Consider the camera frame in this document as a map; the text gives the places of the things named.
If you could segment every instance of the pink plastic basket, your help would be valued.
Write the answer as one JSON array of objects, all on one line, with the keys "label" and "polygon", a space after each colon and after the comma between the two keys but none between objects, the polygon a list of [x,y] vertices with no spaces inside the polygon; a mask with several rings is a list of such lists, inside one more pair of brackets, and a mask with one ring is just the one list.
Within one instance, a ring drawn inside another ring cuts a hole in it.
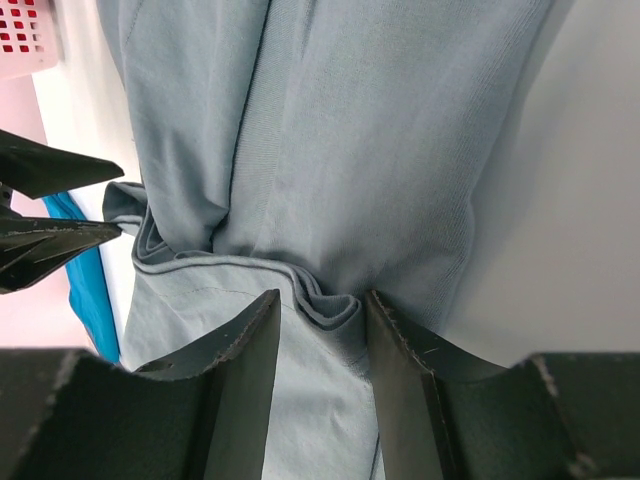
[{"label": "pink plastic basket", "polygon": [[49,0],[0,0],[0,79],[51,68],[58,58]]}]

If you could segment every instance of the light blue t-shirt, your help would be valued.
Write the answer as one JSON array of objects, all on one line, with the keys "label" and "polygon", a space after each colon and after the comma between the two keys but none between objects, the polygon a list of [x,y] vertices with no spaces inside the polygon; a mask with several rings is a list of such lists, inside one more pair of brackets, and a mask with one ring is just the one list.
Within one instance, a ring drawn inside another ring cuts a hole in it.
[{"label": "light blue t-shirt", "polygon": [[264,478],[382,478],[361,296],[445,320],[549,3],[100,0],[144,179],[104,206],[137,234],[122,362],[279,288]]}]

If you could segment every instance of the light blue fabric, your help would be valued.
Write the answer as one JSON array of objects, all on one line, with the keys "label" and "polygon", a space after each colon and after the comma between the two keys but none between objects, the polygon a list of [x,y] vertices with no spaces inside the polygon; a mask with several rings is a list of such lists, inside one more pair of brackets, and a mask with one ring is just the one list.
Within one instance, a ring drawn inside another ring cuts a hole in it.
[{"label": "light blue fabric", "polygon": [[283,297],[263,477],[382,478],[361,298],[445,320],[548,0],[99,1],[144,188],[135,368]]}]

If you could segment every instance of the gray-blue cloth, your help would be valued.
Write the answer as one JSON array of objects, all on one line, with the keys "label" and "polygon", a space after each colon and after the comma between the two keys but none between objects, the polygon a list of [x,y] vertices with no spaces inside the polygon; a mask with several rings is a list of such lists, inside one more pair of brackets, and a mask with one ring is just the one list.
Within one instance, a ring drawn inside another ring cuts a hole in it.
[{"label": "gray-blue cloth", "polygon": [[264,478],[382,478],[360,298],[446,316],[548,0],[100,0],[141,185],[135,368],[283,297]]}]

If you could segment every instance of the teal fabric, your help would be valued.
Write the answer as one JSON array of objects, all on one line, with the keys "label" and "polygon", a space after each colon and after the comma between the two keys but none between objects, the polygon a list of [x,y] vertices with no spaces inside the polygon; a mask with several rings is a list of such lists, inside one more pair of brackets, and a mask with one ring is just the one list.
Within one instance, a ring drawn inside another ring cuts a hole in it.
[{"label": "teal fabric", "polygon": [[[56,193],[43,200],[51,218],[86,220],[67,192]],[[118,338],[100,250],[96,247],[81,253],[68,262],[65,269],[72,310],[84,324],[100,356],[118,363]]]}]

